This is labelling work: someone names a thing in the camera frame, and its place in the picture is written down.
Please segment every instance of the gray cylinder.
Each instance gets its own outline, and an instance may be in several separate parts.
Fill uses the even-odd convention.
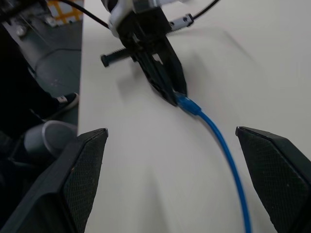
[[[45,163],[51,157],[57,159],[69,141],[77,136],[77,127],[62,121],[50,120],[29,129],[24,146],[36,163]]]

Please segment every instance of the blue usb cable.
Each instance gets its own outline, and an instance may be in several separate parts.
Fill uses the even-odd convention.
[[[241,202],[241,207],[242,207],[242,212],[243,212],[245,232],[251,233],[252,232],[251,221],[250,221],[250,217],[248,213],[248,208],[247,208],[247,203],[246,203],[246,198],[245,198],[245,194],[243,191],[242,183],[241,183],[241,180],[238,174],[238,170],[235,166],[234,160],[227,146],[227,143],[225,142],[224,137],[222,136],[221,132],[219,131],[215,123],[201,111],[201,108],[195,102],[193,102],[192,100],[190,100],[188,97],[184,95],[177,94],[177,103],[179,107],[185,110],[186,112],[189,112],[195,116],[199,116],[203,121],[205,121],[210,126],[215,136],[217,137],[220,145],[222,146],[224,150],[226,159],[229,163],[229,166],[231,168],[231,171],[234,177],[235,184],[237,186],[237,190],[238,190],[240,202]]]

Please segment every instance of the shoe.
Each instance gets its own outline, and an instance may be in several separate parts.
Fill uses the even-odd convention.
[[[57,26],[56,20],[52,16],[46,16],[45,23],[48,24],[52,28],[55,28]]]
[[[16,35],[18,37],[24,37],[28,32],[28,27],[24,25],[17,25],[16,27]]]
[[[59,96],[55,99],[59,102],[57,110],[45,120],[52,120],[58,115],[60,115],[61,113],[72,109],[79,103],[79,95],[77,93],[71,93],[65,96]]]

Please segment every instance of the white surface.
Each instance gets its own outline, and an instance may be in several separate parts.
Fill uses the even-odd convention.
[[[169,19],[207,5],[164,7]],[[107,21],[100,0],[85,7]],[[309,0],[222,0],[170,36],[189,97],[220,127],[238,166],[253,231],[274,233],[247,171],[236,126],[289,138],[310,158]],[[131,60],[104,68],[120,41],[84,17],[79,133],[109,138],[87,233],[242,233],[237,191],[202,124],[155,94]]]

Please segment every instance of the gray floor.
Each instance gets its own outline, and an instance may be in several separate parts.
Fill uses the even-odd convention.
[[[40,20],[33,19],[32,25],[34,28],[23,39],[16,36],[15,25],[5,24],[5,27],[20,45],[33,68],[42,56],[54,49],[81,49],[82,22],[51,28]],[[54,97],[71,92],[79,93],[80,63],[80,51],[57,51],[40,61],[36,79]],[[78,107],[63,114],[58,120],[77,125]]]

